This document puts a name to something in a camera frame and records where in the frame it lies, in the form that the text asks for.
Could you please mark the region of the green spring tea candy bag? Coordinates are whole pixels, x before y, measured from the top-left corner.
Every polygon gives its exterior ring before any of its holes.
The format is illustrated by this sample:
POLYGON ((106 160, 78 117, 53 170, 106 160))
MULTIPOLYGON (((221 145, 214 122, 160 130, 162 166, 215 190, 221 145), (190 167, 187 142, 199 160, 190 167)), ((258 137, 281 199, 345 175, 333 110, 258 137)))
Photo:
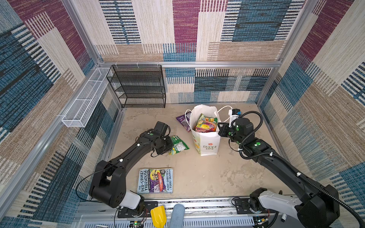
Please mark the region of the green spring tea candy bag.
POLYGON ((169 155, 175 155, 185 150, 189 150, 187 144, 183 140, 181 140, 177 135, 172 136, 171 140, 173 142, 173 148, 169 152, 169 155))

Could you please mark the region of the white paper bag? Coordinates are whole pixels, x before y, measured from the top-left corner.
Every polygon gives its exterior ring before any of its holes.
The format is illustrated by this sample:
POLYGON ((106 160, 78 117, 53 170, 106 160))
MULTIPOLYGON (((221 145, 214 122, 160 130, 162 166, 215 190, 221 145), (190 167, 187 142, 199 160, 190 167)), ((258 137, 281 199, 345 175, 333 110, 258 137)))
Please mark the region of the white paper bag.
POLYGON ((206 117, 215 117, 220 122, 220 111, 224 108, 229 108, 232 110, 230 105, 226 105, 221 109, 217 109, 215 106, 207 106, 200 104, 195 106, 192 110, 187 109, 184 113, 185 119, 187 119, 187 113, 190 112, 190 118, 188 125, 191 128, 194 146, 200 156, 217 155, 220 145, 221 137, 218 135, 218 129, 215 132, 210 133, 199 133, 195 131, 197 121, 201 114, 206 117))

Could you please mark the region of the pink yellow Fox's candy bag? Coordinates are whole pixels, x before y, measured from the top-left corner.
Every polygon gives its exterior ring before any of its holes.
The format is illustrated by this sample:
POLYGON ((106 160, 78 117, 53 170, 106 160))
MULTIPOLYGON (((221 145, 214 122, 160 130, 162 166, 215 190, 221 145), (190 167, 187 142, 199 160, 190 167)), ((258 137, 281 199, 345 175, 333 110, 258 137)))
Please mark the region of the pink yellow Fox's candy bag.
POLYGON ((216 128, 217 128, 216 122, 201 120, 197 122, 197 125, 194 130, 198 133, 211 133, 215 132, 216 128))

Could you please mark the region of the purple berries candy bag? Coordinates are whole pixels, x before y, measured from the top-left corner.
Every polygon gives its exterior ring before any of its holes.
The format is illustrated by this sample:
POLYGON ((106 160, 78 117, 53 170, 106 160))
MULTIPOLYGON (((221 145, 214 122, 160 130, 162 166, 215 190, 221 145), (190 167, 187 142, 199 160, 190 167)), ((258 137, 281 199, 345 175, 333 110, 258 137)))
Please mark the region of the purple berries candy bag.
POLYGON ((191 112, 188 112, 186 115, 176 117, 176 120, 184 127, 187 132, 191 131, 191 128, 189 126, 190 116, 191 112))

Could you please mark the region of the yellow green Fox's candy bag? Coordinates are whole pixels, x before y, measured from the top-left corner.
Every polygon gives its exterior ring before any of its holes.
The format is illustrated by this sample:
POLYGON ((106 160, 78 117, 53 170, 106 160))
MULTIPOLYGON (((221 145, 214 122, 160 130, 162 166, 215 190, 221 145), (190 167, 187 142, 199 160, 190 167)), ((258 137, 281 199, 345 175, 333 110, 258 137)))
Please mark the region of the yellow green Fox's candy bag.
POLYGON ((204 114, 201 114, 198 121, 207 121, 207 122, 214 122, 215 118, 213 117, 206 117, 204 114))

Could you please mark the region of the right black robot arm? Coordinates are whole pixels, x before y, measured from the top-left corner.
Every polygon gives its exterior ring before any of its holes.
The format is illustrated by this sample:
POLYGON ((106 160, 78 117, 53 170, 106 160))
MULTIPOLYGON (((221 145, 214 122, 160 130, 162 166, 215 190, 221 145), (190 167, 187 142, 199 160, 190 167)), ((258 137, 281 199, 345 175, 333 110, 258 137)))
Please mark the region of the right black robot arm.
POLYGON ((281 157, 268 143, 255 137, 260 127, 254 127, 249 119, 239 116, 231 123, 218 123, 219 136, 237 143, 240 157, 253 160, 268 169, 295 194, 287 197, 266 188, 258 188, 250 194, 248 203, 253 213, 274 210, 297 219, 305 228, 329 228, 340 217, 340 208, 347 210, 363 228, 364 220, 350 206, 339 199, 332 186, 323 186, 306 176, 281 157))

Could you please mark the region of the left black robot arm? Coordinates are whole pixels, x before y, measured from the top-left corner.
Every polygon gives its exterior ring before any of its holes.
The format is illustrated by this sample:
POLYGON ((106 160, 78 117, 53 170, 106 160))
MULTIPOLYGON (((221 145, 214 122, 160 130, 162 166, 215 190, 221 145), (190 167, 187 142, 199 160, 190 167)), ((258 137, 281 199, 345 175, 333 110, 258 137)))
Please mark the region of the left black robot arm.
POLYGON ((95 168, 89 195, 111 208, 127 208, 141 215, 145 210, 144 198, 127 190, 126 176, 147 153, 156 151, 164 154, 172 149, 167 131, 171 131, 167 125, 149 129, 118 157, 100 161, 95 168))

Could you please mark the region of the treehouse paperback book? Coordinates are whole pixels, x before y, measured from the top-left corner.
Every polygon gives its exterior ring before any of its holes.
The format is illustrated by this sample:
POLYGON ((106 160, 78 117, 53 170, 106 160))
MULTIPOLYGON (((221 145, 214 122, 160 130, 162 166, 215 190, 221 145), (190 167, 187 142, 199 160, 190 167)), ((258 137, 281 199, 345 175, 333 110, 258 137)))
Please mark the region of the treehouse paperback book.
POLYGON ((138 194, 172 193, 174 170, 172 168, 145 168, 139 171, 138 194))

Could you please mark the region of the yellow plastic scoop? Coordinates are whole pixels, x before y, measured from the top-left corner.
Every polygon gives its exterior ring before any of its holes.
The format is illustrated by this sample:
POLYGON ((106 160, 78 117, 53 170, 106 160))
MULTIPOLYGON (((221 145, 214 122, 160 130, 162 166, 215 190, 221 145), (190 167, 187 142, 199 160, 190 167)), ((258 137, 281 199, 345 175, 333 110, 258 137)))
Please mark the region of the yellow plastic scoop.
POLYGON ((151 218, 152 218, 154 227, 155 228, 164 228, 164 226, 167 222, 167 217, 166 217, 166 212, 165 212, 164 206, 162 205, 162 206, 158 206, 158 207, 151 209, 150 214, 151 214, 151 218))

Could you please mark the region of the grey cylinder roll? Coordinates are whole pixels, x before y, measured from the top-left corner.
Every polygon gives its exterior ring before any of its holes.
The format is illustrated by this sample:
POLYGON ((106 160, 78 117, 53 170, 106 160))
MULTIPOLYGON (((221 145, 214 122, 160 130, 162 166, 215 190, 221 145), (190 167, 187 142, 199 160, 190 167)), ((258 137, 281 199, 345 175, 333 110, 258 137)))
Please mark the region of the grey cylinder roll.
POLYGON ((182 204, 176 204, 170 218, 169 228, 182 228, 185 214, 185 207, 182 204))

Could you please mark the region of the black marker pen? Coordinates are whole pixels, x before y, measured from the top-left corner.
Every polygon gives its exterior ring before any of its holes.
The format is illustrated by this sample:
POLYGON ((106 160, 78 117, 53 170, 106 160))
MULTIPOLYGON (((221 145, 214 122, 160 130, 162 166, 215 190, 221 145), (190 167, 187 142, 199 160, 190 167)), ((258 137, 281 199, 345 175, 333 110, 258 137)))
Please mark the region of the black marker pen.
POLYGON ((282 214, 282 216, 281 216, 281 221, 282 221, 282 222, 285 222, 285 221, 286 221, 286 219, 287 219, 287 215, 286 215, 286 214, 282 214))

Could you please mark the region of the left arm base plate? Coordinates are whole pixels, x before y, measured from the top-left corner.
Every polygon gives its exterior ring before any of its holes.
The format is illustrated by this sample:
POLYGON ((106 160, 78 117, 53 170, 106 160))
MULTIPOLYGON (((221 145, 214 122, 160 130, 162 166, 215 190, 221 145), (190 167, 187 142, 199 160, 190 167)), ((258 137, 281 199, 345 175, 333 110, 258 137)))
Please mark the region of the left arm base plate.
POLYGON ((151 217, 150 210, 158 207, 158 201, 144 201, 143 203, 139 204, 138 207, 134 210, 123 207, 122 209, 118 210, 117 218, 124 219, 124 218, 143 218, 143 217, 151 217))

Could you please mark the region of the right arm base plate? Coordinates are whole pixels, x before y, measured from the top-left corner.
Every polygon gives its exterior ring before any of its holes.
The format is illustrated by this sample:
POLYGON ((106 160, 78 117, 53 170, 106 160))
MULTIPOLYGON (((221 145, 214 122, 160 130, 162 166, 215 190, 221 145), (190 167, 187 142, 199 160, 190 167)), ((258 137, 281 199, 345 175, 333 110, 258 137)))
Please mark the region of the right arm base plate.
POLYGON ((250 198, 240 198, 234 197, 231 200, 231 204, 235 207, 237 214, 275 214, 276 211, 270 211, 264 208, 256 208, 253 209, 251 207, 251 200, 250 198))

